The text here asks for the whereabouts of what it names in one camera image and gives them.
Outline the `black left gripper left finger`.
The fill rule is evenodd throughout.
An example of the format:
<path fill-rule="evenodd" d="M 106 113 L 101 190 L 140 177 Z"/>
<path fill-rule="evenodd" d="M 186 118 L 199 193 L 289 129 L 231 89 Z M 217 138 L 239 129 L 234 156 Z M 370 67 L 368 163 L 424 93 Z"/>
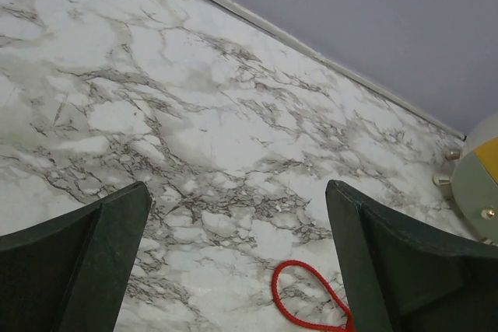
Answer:
<path fill-rule="evenodd" d="M 143 182 L 1 238 L 3 331 L 112 331 L 152 206 Z"/>

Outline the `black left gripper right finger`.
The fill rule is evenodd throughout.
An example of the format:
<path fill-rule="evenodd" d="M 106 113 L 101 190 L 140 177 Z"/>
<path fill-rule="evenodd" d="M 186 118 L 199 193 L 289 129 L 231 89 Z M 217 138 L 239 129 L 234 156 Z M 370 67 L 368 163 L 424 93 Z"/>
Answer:
<path fill-rule="evenodd" d="M 339 180 L 325 191 L 358 331 L 497 329 L 497 248 L 395 211 Z"/>

